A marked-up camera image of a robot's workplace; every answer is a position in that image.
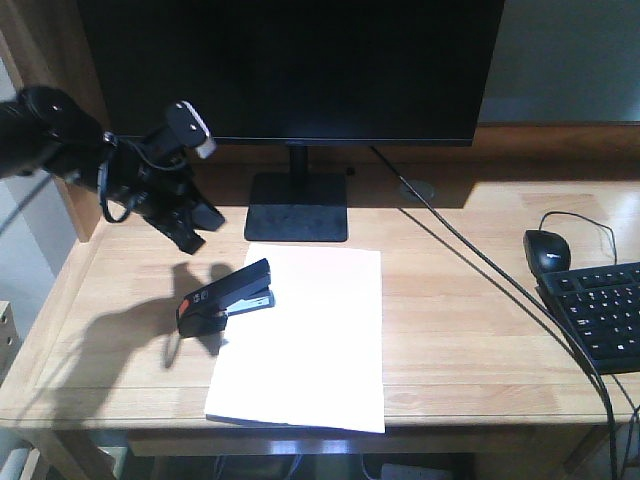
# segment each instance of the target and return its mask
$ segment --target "computer mouse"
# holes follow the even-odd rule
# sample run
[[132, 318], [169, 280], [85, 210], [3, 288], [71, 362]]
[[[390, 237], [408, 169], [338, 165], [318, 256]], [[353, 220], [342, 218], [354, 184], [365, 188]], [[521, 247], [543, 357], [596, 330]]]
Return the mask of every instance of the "computer mouse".
[[524, 232], [523, 243], [529, 269], [536, 278], [547, 272], [569, 270], [569, 244], [557, 233], [527, 230]]

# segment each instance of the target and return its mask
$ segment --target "cable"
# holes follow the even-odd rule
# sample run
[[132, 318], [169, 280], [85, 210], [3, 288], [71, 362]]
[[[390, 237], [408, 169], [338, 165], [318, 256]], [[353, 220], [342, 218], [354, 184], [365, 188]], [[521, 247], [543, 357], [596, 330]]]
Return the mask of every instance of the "cable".
[[298, 467], [300, 466], [301, 462], [302, 462], [302, 455], [294, 456], [293, 460], [291, 461], [291, 466], [289, 467], [289, 471], [287, 472], [287, 474], [282, 480], [291, 480], [291, 478], [293, 478], [293, 474], [296, 473], [296, 470], [298, 470]]
[[611, 250], [613, 251], [613, 264], [617, 265], [618, 264], [618, 248], [616, 247], [616, 235], [613, 232], [613, 229], [608, 226], [608, 225], [604, 225], [602, 223], [598, 223], [595, 220], [592, 220], [589, 217], [585, 217], [584, 215], [580, 215], [579, 213], [574, 213], [574, 212], [565, 212], [563, 210], [551, 210], [550, 212], [545, 213], [542, 218], [540, 219], [540, 225], [538, 226], [538, 230], [542, 230], [542, 224], [544, 223], [544, 221], [547, 219], [547, 217], [550, 217], [551, 215], [570, 215], [572, 217], [578, 217], [581, 218], [582, 220], [586, 220], [589, 223], [592, 223], [593, 225], [596, 225], [600, 228], [604, 228], [605, 230], [607, 230], [609, 232], [609, 235], [611, 237]]
[[118, 149], [118, 137], [113, 134], [106, 133], [105, 134], [105, 142], [109, 144], [110, 148], [106, 151], [104, 155], [104, 160], [98, 166], [98, 200], [100, 202], [100, 208], [102, 208], [102, 215], [105, 220], [109, 223], [122, 223], [133, 211], [139, 201], [138, 195], [132, 195], [129, 198], [129, 202], [125, 206], [125, 210], [122, 215], [118, 218], [114, 218], [109, 211], [109, 204], [107, 203], [107, 189], [109, 185], [109, 165], [115, 157], [116, 151]]
[[578, 366], [583, 370], [587, 378], [592, 382], [594, 388], [603, 403], [607, 416], [607, 426], [609, 430], [609, 463], [611, 469], [611, 480], [619, 480], [618, 478], [618, 463], [617, 463], [617, 446], [616, 446], [616, 425], [615, 417], [613, 414], [613, 406], [611, 404], [611, 397], [607, 386], [602, 379], [602, 376], [598, 373], [593, 362], [582, 349], [582, 347], [575, 341], [568, 330], [556, 320], [556, 318], [547, 310], [547, 308], [538, 301], [533, 295], [531, 295], [522, 285], [520, 285], [513, 277], [507, 272], [502, 270], [493, 260], [487, 257], [480, 249], [478, 249], [473, 243], [467, 240], [458, 230], [453, 227], [440, 213], [436, 211], [431, 204], [416, 191], [415, 188], [400, 174], [400, 172], [391, 164], [391, 162], [385, 157], [377, 148], [370, 147], [371, 150], [382, 160], [382, 162], [396, 175], [396, 177], [409, 189], [409, 191], [420, 200], [420, 202], [431, 212], [431, 214], [460, 242], [462, 242], [469, 250], [471, 250], [476, 256], [478, 256], [483, 262], [489, 265], [495, 272], [497, 272], [503, 279], [505, 279], [511, 286], [513, 286], [520, 294], [522, 294], [529, 302], [540, 310], [565, 336], [566, 340], [571, 344], [574, 353], [579, 358], [575, 358]]
[[187, 159], [184, 157], [179, 157], [180, 162], [179, 163], [175, 163], [174, 165], [170, 166], [170, 167], [165, 167], [163, 165], [159, 165], [157, 163], [153, 163], [151, 160], [149, 160], [149, 157], [147, 157], [147, 154], [142, 150], [142, 148], [140, 148], [140, 145], [138, 145], [135, 142], [132, 142], [131, 140], [125, 140], [122, 139], [122, 141], [124, 143], [126, 143], [127, 145], [129, 145], [133, 150], [136, 151], [136, 153], [138, 154], [138, 156], [144, 160], [144, 163], [146, 163], [147, 165], [149, 165], [151, 168], [155, 168], [156, 170], [160, 170], [163, 172], [177, 172], [178, 170], [182, 170], [184, 167], [187, 166]]
[[372, 477], [367, 470], [367, 466], [364, 463], [364, 454], [360, 454], [360, 469], [362, 470], [362, 474], [365, 476], [367, 480], [380, 480], [378, 478]]

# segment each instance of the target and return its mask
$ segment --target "monitor base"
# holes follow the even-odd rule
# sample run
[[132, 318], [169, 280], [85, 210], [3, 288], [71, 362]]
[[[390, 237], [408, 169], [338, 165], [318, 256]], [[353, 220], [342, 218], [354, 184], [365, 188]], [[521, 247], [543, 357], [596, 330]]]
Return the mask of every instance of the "monitor base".
[[344, 175], [309, 174], [293, 185], [288, 173], [259, 173], [253, 180], [244, 237], [250, 241], [344, 242], [347, 195]]

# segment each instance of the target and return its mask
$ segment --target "desk surface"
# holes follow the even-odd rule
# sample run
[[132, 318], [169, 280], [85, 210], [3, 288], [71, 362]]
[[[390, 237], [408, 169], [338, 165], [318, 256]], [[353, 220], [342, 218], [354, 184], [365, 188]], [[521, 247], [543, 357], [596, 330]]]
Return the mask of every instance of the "desk surface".
[[[236, 167], [202, 168], [209, 174], [198, 178], [205, 179], [203, 189], [217, 205], [231, 203], [232, 190], [244, 182], [238, 179], [251, 173], [251, 168], [243, 174], [233, 173]], [[610, 225], [620, 261], [640, 258], [637, 180], [540, 181], [531, 165], [532, 175], [514, 174], [515, 179], [503, 171], [478, 174], [486, 167], [420, 168], [433, 174], [426, 178], [445, 199], [448, 184], [469, 180], [464, 205], [441, 213], [530, 291], [534, 280], [522, 234], [551, 209]], [[512, 172], [518, 168], [512, 166]], [[418, 167], [403, 169], [408, 177], [425, 178]], [[385, 180], [371, 188], [378, 175]], [[424, 208], [411, 204], [403, 213], [392, 205], [400, 200], [379, 205], [395, 198], [396, 188], [382, 168], [358, 167], [349, 177], [350, 236], [340, 245], [382, 251], [387, 425], [604, 422], [591, 384], [509, 298], [511, 287]], [[103, 222], [90, 242], [76, 244], [0, 390], [0, 423], [19, 430], [225, 426], [203, 416], [215, 342], [177, 341], [174, 317], [184, 294], [243, 264], [249, 245], [242, 236], [246, 209], [220, 210], [227, 223], [218, 232], [205, 232], [207, 243], [194, 256], [178, 251], [137, 217], [121, 225]], [[605, 237], [590, 224], [552, 217], [545, 226], [569, 240], [574, 267], [611, 261]], [[640, 401], [640, 376], [620, 378]], [[626, 420], [630, 407], [610, 378], [607, 383], [619, 420]]]

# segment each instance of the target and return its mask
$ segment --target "stapler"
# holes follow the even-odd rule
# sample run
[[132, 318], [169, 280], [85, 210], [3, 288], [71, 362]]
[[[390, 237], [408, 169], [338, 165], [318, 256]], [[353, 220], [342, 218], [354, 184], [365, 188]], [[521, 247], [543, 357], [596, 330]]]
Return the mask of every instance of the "stapler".
[[180, 336], [221, 332], [230, 315], [272, 307], [270, 284], [269, 262], [263, 258], [189, 293], [176, 310]]

